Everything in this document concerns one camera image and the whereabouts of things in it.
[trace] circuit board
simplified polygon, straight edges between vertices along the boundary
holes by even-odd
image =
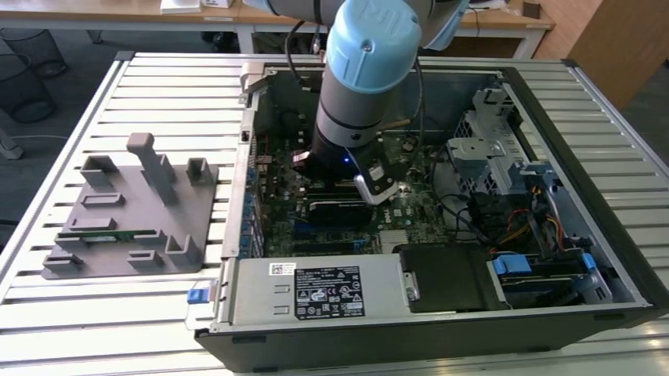
[[[399,161],[409,155],[416,139],[396,132],[383,136],[383,144],[388,159]],[[324,182],[309,180],[292,171],[289,159],[295,146],[293,142],[277,137],[260,139],[257,143],[264,257],[381,253],[379,234],[391,230],[405,231],[408,243],[451,240],[427,179],[433,147],[417,150],[413,168],[400,182],[399,192],[371,208],[371,221],[363,226],[340,228],[312,226],[305,220],[308,205],[317,199],[308,198],[304,192],[321,188]],[[356,195],[352,182],[336,184]]]

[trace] capacitor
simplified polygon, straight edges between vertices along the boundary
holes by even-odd
[[[401,144],[401,151],[404,153],[412,152],[413,149],[415,149],[415,147],[413,147],[413,145],[411,143],[405,142],[405,143]]]

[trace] motherboard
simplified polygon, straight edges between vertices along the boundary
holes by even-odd
[[[395,244],[451,240],[429,181],[438,147],[419,146],[409,132],[379,137],[391,161],[419,150],[399,192],[375,207],[363,203],[352,181],[307,179],[292,170],[291,151],[303,139],[259,137],[264,257],[388,253]]]

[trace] wastebasket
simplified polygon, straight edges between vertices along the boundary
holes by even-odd
[[[41,120],[54,110],[53,99],[25,55],[0,55],[0,109],[21,123]]]
[[[32,70],[41,78],[50,78],[66,70],[58,46],[48,30],[0,29],[0,38],[9,49],[32,61]]]

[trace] aluminum slotted table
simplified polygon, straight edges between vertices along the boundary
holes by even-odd
[[[227,375],[184,325],[185,292],[219,273],[239,130],[247,114],[237,96],[245,62],[281,56],[137,53],[117,60],[94,93],[17,231],[0,256],[1,375]],[[313,62],[309,57],[297,62]],[[431,64],[454,62],[428,59]],[[512,65],[546,109],[603,197],[669,286],[669,170],[578,68],[556,61],[456,60]],[[121,154],[125,137],[150,132],[170,163],[205,157],[219,165],[204,268],[192,274],[78,280],[41,278],[41,261],[66,220],[84,179],[85,156]],[[538,142],[531,136],[532,146]],[[194,312],[206,321],[208,313]],[[669,324],[655,320],[555,352],[478,356],[293,371],[280,374],[582,375],[669,374]]]

